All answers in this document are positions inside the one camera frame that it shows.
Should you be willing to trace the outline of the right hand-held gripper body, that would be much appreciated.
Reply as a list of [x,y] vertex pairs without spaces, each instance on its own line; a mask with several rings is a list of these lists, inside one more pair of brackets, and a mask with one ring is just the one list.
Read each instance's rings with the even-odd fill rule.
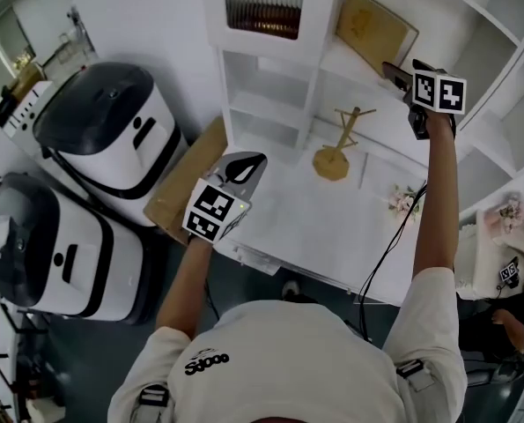
[[456,134],[456,115],[464,115],[467,80],[434,69],[431,65],[414,59],[410,87],[403,97],[409,107],[408,120],[416,139],[429,138],[426,129],[426,109],[449,115],[453,135]]

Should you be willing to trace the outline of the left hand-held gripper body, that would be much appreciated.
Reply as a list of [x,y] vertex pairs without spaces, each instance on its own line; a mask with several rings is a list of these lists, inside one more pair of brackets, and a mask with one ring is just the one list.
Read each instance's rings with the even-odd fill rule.
[[251,209],[251,198],[267,165],[267,156],[261,152],[223,155],[198,179],[182,228],[205,241],[223,239]]

